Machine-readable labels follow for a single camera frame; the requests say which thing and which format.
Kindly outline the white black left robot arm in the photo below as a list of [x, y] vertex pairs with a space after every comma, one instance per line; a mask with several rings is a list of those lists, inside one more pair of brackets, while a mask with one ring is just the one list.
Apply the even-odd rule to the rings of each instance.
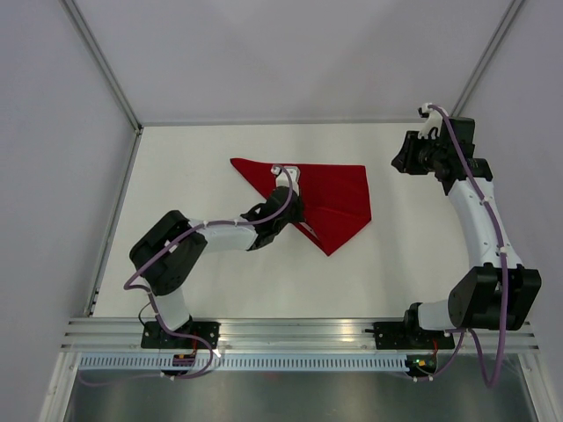
[[130, 250], [129, 259], [163, 324], [162, 339], [186, 346], [192, 316], [181, 292], [197, 261], [206, 254], [256, 251], [270, 245], [285, 227], [303, 222], [304, 204], [297, 187], [277, 186], [266, 201], [233, 220], [204, 222], [180, 211], [166, 213]]

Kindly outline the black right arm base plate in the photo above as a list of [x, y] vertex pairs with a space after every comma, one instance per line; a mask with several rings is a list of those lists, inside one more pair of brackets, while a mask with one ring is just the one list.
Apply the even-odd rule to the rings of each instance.
[[420, 328], [408, 328], [403, 322], [373, 323], [370, 333], [376, 344], [377, 350], [453, 350], [454, 339], [446, 337], [442, 331], [426, 331]]

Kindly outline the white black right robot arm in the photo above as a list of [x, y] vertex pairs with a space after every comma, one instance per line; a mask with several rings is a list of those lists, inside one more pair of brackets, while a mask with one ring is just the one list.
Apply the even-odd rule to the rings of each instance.
[[430, 106], [421, 130], [406, 133], [392, 166], [403, 174], [433, 174], [457, 213], [469, 259], [468, 273], [439, 302], [419, 302], [401, 326], [403, 340], [424, 346], [434, 331], [480, 329], [518, 331], [542, 286], [509, 240], [495, 203], [494, 176], [474, 156], [475, 122], [451, 118]]

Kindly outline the red cloth napkin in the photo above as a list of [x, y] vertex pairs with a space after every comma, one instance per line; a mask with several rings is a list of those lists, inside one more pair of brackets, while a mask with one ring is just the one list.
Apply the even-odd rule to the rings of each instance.
[[[231, 165], [265, 199], [241, 217], [259, 220], [260, 207], [274, 190], [271, 163], [233, 157]], [[334, 254], [371, 221], [369, 184], [366, 168], [347, 164], [285, 164], [300, 170], [300, 197], [304, 203], [304, 222], [294, 225], [326, 256]], [[261, 238], [259, 225], [252, 250], [274, 241]]]

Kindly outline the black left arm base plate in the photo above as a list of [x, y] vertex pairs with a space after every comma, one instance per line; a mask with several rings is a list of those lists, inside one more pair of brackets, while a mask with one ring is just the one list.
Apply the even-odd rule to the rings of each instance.
[[208, 344], [217, 348], [220, 324], [214, 321], [192, 321], [184, 324], [173, 334], [164, 330], [159, 322], [144, 324], [142, 349], [205, 349]]

